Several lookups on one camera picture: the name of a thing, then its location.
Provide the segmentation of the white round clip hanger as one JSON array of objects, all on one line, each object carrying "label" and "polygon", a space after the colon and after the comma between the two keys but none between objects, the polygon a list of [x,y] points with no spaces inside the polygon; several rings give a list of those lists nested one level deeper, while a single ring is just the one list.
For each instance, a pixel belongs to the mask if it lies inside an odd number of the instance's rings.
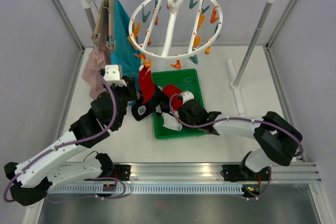
[{"label": "white round clip hanger", "polygon": [[[201,26],[204,24],[206,16],[206,11],[209,10],[210,6],[203,6],[203,4],[208,1],[211,2],[213,5],[213,10],[210,16],[210,23],[215,25],[214,34],[206,39],[203,45],[199,43],[196,49],[193,49],[193,42],[195,36],[200,36],[198,33],[201,29]],[[152,12],[144,14],[144,21],[146,23],[148,18],[151,16],[151,21],[149,23],[148,28],[145,30],[145,35],[143,40],[139,40],[139,32],[141,28],[141,24],[135,23],[135,18],[139,12],[142,12],[145,7],[149,4],[154,3],[154,9]],[[194,22],[192,31],[190,32],[190,39],[188,41],[188,48],[187,51],[183,54],[176,54],[170,55],[170,49],[173,43],[173,37],[176,27],[177,17],[180,11],[180,8],[184,0],[167,0],[166,6],[167,10],[169,11],[169,19],[165,33],[165,40],[163,43],[163,48],[160,54],[153,53],[148,50],[148,46],[150,45],[150,41],[152,39],[153,29],[159,22],[159,13],[163,6],[163,0],[144,0],[140,6],[138,6],[133,14],[131,15],[129,21],[129,36],[128,40],[133,46],[134,49],[138,50],[140,54],[138,55],[139,58],[142,57],[150,57],[156,58],[160,60],[181,60],[184,58],[189,58],[190,56],[197,55],[199,52],[204,51],[204,54],[208,55],[211,51],[212,44],[220,37],[221,28],[223,26],[223,11],[218,3],[217,0],[190,0],[189,1],[189,8],[196,9],[195,16],[192,17],[192,21]]]}]

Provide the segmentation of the white sock with black stripes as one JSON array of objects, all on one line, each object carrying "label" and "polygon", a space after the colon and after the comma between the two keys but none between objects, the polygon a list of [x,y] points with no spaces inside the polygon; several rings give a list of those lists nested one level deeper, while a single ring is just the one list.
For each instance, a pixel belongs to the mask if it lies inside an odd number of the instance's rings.
[{"label": "white sock with black stripes", "polygon": [[163,127],[169,130],[180,132],[182,130],[182,124],[170,113],[163,112],[161,114],[163,119]]}]

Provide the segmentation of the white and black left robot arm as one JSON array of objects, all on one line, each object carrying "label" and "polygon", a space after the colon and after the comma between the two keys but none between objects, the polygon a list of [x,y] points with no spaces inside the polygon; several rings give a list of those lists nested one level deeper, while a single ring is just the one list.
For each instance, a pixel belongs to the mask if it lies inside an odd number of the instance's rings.
[{"label": "white and black left robot arm", "polygon": [[82,180],[110,180],[114,163],[106,153],[98,153],[76,165],[64,163],[93,148],[117,131],[127,113],[128,103],[137,98],[135,79],[123,76],[119,81],[100,77],[106,91],[92,101],[89,111],[68,131],[39,154],[22,163],[4,166],[9,183],[3,192],[6,203],[30,206],[46,198],[55,189]]}]

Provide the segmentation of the red christmas sock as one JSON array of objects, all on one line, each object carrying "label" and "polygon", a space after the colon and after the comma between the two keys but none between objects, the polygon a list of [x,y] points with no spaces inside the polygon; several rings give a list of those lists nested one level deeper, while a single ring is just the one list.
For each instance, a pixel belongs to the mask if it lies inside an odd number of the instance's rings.
[{"label": "red christmas sock", "polygon": [[147,103],[155,95],[155,85],[152,80],[152,72],[145,65],[139,67],[139,87],[142,93],[143,104]]},{"label": "red christmas sock", "polygon": [[[181,94],[182,90],[172,84],[168,84],[163,88],[163,93],[170,99],[174,94]],[[172,99],[172,108],[174,111],[178,110],[183,106],[183,101],[180,96],[175,96]]]}]

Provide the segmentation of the orange clothes peg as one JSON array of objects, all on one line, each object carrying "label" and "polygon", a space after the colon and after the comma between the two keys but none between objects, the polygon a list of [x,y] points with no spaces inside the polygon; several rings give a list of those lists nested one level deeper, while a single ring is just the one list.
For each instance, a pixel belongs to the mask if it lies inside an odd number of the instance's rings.
[{"label": "orange clothes peg", "polygon": [[142,62],[143,65],[147,68],[147,69],[151,69],[152,63],[151,63],[151,58],[149,58],[149,60],[146,59],[146,57],[142,57]]},{"label": "orange clothes peg", "polygon": [[181,62],[179,60],[177,60],[175,64],[170,64],[170,66],[177,70],[180,70],[182,68]]}]

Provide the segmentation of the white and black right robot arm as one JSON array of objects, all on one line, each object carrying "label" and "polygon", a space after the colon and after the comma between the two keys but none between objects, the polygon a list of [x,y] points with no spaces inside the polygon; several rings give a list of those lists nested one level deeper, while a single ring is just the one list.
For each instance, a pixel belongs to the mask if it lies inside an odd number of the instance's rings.
[{"label": "white and black right robot arm", "polygon": [[226,181],[253,181],[272,165],[289,166],[302,155],[302,134],[273,111],[261,117],[231,116],[219,111],[206,111],[194,99],[177,110],[182,125],[209,135],[236,135],[256,141],[259,147],[248,152],[233,172],[223,168]]}]

